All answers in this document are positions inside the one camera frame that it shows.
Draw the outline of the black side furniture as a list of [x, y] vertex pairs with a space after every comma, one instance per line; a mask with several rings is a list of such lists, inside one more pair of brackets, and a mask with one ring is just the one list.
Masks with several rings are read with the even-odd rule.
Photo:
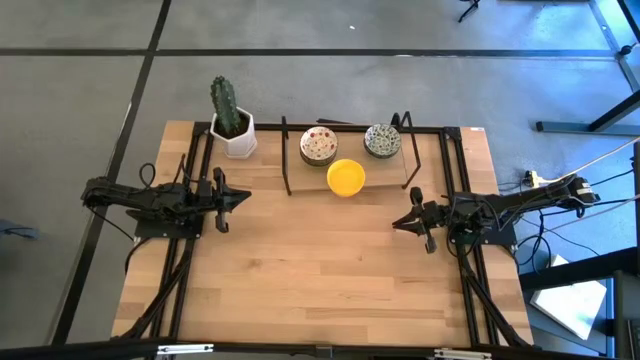
[[613, 280], [613, 319], [610, 329], [614, 352], [640, 360], [640, 248], [529, 272], [520, 276], [523, 290], [546, 290], [592, 280]]

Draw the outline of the black metal rig frame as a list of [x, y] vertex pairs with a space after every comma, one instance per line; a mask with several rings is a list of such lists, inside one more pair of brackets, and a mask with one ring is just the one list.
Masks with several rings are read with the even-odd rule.
[[482, 252], [520, 213], [582, 204], [574, 180], [521, 195], [475, 194], [464, 132], [392, 125], [400, 152], [364, 149], [365, 127], [332, 124], [338, 152], [366, 170], [354, 197], [333, 195], [323, 169], [299, 156], [302, 124], [259, 124], [259, 146], [227, 157], [210, 123], [171, 121], [147, 189], [90, 180], [86, 205], [143, 211], [115, 337], [68, 343], [64, 311], [48, 346], [0, 350], [0, 360], [122, 360], [206, 352], [450, 359], [542, 359], [492, 300], [498, 282], [524, 289], [640, 274], [640, 243], [600, 257], [517, 274]]

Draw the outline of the black desk leg frame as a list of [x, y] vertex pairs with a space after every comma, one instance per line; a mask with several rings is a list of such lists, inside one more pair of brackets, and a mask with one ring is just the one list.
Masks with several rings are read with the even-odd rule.
[[619, 122], [640, 109], [640, 78], [634, 74], [626, 57], [637, 49], [640, 53], [640, 0], [615, 0], [624, 22], [629, 26], [634, 42], [619, 45], [597, 1], [589, 0], [592, 13], [613, 51], [613, 59], [620, 67], [632, 94], [590, 123], [538, 121], [535, 130], [541, 133], [585, 134], [639, 137], [640, 125], [620, 125]]

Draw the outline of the silver aluminium bracket bar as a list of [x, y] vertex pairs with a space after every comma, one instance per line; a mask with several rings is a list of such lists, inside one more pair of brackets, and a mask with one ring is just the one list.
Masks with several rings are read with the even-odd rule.
[[448, 348], [435, 349], [433, 358], [439, 360], [493, 360], [491, 353]]
[[211, 353], [214, 351], [213, 344], [172, 344], [159, 345], [156, 354], [160, 355], [181, 355], [194, 353]]

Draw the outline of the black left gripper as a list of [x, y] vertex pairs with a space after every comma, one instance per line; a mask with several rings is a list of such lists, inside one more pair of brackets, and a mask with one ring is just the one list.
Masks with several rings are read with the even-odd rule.
[[215, 228], [220, 233], [228, 233], [229, 225], [226, 221], [226, 212], [228, 209], [235, 209], [242, 202], [252, 195], [250, 190], [236, 188], [226, 184], [224, 172], [220, 167], [213, 169], [213, 181], [199, 179], [196, 186], [195, 194], [195, 213], [192, 215], [196, 222], [202, 223], [207, 213], [215, 212]]

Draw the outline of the white box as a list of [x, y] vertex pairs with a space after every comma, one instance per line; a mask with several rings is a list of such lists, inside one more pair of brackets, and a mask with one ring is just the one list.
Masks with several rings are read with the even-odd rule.
[[582, 340], [587, 340], [606, 296], [606, 286], [586, 281], [537, 290], [530, 304]]

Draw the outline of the white plant pot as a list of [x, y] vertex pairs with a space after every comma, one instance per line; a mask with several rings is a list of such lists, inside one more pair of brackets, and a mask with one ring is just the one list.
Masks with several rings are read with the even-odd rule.
[[255, 135], [255, 126], [253, 115], [246, 110], [238, 107], [237, 111], [242, 120], [248, 122], [247, 130], [232, 139], [226, 139], [215, 131], [218, 122], [218, 114], [214, 113], [210, 126], [210, 133], [217, 142], [221, 144], [224, 154], [230, 159], [247, 159], [251, 156], [257, 147], [257, 139]]

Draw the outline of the wooden shelf with black frame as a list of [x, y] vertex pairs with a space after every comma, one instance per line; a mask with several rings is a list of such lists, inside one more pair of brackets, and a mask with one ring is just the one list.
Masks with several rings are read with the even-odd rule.
[[[351, 159], [362, 165], [366, 173], [366, 187], [406, 188], [421, 168], [421, 159], [417, 150], [416, 128], [411, 114], [395, 113], [388, 124], [396, 128], [401, 136], [399, 152], [389, 159], [377, 159], [369, 155], [364, 148], [364, 134], [372, 125], [356, 125], [320, 119], [314, 126], [290, 124], [281, 121], [282, 133], [282, 177], [286, 191], [294, 192], [329, 191], [326, 174], [332, 163], [340, 159]], [[299, 141], [308, 129], [324, 126], [338, 137], [338, 150], [334, 161], [323, 167], [306, 164], [300, 156]]]

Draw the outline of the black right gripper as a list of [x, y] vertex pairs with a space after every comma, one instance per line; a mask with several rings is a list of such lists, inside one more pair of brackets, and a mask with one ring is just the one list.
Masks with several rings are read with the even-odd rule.
[[425, 238], [425, 250], [432, 254], [437, 250], [436, 240], [431, 230], [444, 227], [448, 224], [449, 208], [439, 205], [436, 201], [424, 202], [423, 194], [419, 187], [412, 187], [409, 193], [412, 205], [408, 214], [393, 222], [393, 228]]

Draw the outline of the green cactus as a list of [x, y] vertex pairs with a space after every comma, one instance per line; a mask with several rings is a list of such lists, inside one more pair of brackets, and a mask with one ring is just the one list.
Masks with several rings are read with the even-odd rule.
[[217, 115], [214, 130], [226, 139], [238, 136], [242, 121], [237, 110], [233, 85], [224, 76], [217, 76], [213, 80], [211, 98]]

